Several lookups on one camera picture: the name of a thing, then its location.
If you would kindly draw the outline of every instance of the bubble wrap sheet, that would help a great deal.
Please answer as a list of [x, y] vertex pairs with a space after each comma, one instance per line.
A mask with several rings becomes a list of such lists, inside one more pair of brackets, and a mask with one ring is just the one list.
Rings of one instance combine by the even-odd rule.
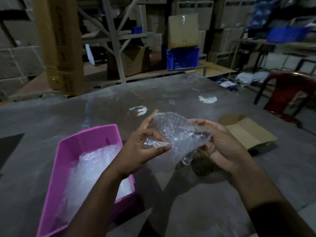
[[[109, 166], [121, 148], [120, 145], [108, 145], [79, 157], [79, 162], [69, 174], [64, 200], [58, 212], [58, 216], [63, 221], [69, 223], [73, 219], [101, 173]], [[128, 179], [124, 179], [118, 189], [116, 199], [131, 193], [131, 184]]]
[[[211, 139], [211, 133], [177, 113], [156, 113], [150, 127], [159, 131], [172, 145], [172, 149], [148, 161], [147, 166], [153, 173], [173, 170], [185, 155], [204, 145]], [[164, 143], [152, 139], [145, 146], [161, 147]]]

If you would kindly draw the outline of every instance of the table surface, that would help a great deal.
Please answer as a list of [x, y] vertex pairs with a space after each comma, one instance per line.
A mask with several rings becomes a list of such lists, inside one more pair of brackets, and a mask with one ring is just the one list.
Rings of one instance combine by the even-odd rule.
[[[218, 101], [206, 104], [198, 96]], [[296, 210], [316, 199], [316, 137], [252, 104], [197, 73], [120, 84], [64, 99], [41, 98], [0, 107], [0, 138], [24, 134], [0, 178], [0, 230], [6, 237], [35, 236], [58, 142], [87, 127], [116, 123], [127, 139], [145, 116], [129, 109], [144, 105], [186, 118], [219, 120], [227, 113], [248, 115], [279, 139], [255, 157]], [[238, 192], [221, 171], [206, 177], [191, 166], [134, 175], [145, 211], [107, 236], [247, 236], [254, 232]]]

